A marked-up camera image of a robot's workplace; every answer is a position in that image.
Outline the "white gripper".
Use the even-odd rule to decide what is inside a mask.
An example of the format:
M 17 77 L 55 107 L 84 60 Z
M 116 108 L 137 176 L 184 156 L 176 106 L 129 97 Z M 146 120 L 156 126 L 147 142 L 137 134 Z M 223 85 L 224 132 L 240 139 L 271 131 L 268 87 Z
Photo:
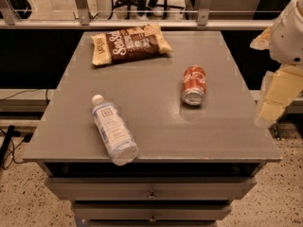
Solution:
M 283 63 L 263 78 L 255 124 L 270 127 L 303 91 L 303 0 L 291 0 L 273 27 L 264 29 L 251 43 L 256 50 L 269 48 L 273 60 Z

